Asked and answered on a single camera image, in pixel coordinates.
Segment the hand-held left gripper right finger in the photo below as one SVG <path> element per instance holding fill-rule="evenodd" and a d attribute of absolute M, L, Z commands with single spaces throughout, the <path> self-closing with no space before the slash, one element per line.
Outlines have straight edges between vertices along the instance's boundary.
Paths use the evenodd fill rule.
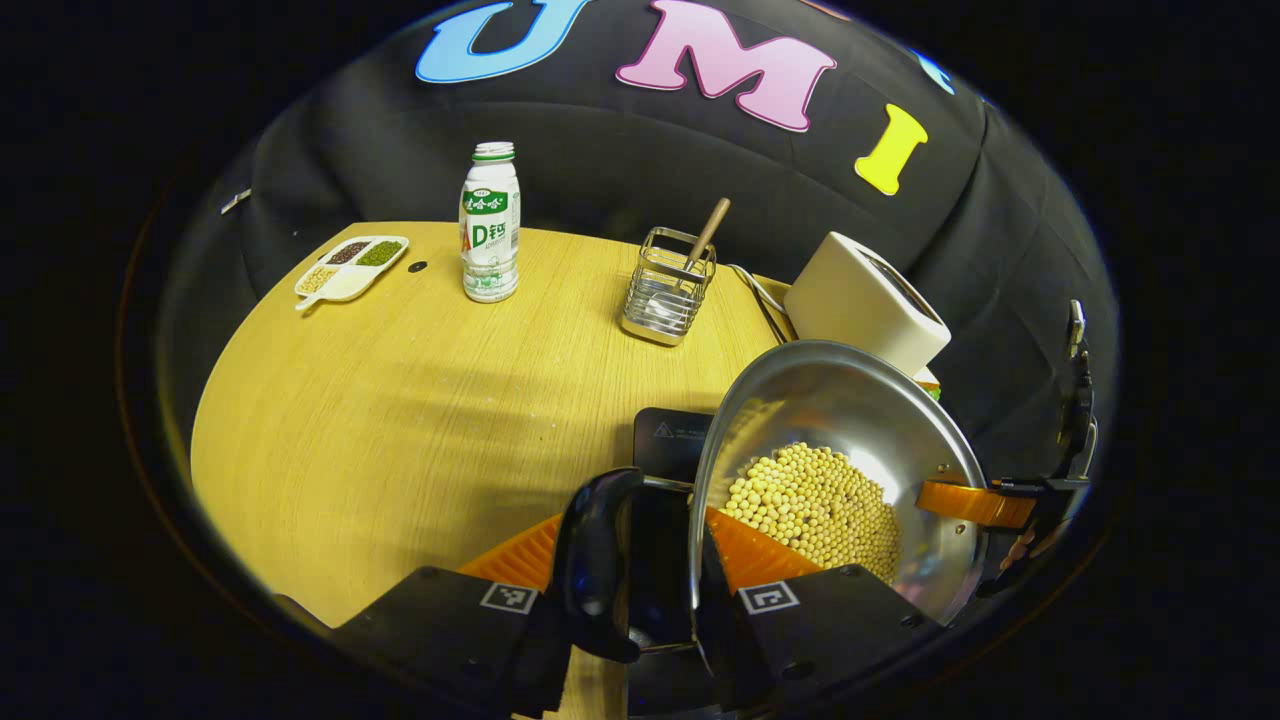
<path fill-rule="evenodd" d="M 869 569 L 819 568 L 716 509 L 692 629 L 716 701 L 733 714 L 822 714 L 942 632 Z"/>

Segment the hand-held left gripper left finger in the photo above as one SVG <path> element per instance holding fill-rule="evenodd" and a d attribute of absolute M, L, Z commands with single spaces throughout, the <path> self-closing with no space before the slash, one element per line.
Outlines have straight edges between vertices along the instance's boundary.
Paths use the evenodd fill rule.
<path fill-rule="evenodd" d="M 557 712 L 570 643 L 545 594 L 556 514 L 457 570 L 422 566 L 335 626 L 287 594 L 296 621 L 340 651 L 422 689 L 442 691 L 494 719 Z"/>

